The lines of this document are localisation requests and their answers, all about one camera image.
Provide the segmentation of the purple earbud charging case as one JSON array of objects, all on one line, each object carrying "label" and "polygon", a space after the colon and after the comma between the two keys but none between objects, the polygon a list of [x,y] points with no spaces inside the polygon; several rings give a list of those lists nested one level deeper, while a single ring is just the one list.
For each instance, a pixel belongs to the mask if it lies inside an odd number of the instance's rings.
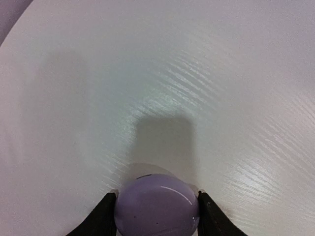
[{"label": "purple earbud charging case", "polygon": [[122,236],[191,236],[199,223],[193,189],[176,177],[139,177],[119,193],[114,210]]}]

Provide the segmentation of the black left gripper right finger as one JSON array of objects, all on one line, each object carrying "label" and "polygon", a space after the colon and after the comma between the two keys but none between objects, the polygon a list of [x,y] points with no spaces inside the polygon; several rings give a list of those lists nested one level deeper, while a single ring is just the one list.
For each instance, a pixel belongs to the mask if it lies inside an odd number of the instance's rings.
[{"label": "black left gripper right finger", "polygon": [[206,193],[198,192],[199,236],[246,236]]}]

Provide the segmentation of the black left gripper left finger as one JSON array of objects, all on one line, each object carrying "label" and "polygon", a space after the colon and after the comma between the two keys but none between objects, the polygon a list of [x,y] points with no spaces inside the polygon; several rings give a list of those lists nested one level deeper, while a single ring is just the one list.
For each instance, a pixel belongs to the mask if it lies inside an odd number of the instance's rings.
[{"label": "black left gripper left finger", "polygon": [[115,193],[107,193],[92,212],[66,236],[116,236]]}]

